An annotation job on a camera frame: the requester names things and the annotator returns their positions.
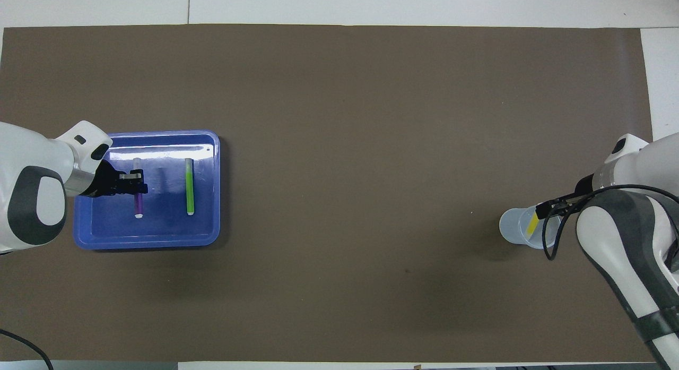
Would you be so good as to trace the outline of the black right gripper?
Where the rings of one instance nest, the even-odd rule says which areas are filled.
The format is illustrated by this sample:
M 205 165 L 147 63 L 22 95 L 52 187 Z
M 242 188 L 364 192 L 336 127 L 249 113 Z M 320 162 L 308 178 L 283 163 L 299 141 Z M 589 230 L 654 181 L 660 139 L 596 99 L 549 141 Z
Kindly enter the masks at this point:
M 553 216 L 565 216 L 579 202 L 579 197 L 586 196 L 597 190 L 594 174 L 585 176 L 577 182 L 575 193 L 550 199 L 535 206 L 534 212 L 538 220 L 545 220 Z

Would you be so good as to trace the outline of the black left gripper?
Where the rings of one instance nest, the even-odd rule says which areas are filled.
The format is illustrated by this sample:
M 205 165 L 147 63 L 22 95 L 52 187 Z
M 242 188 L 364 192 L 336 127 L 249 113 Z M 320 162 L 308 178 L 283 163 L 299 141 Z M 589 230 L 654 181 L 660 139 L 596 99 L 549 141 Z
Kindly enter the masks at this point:
M 144 182 L 143 169 L 133 169 L 126 173 L 118 171 L 110 162 L 102 160 L 90 186 L 83 191 L 83 196 L 101 197 L 116 194 L 147 194 L 148 185 Z

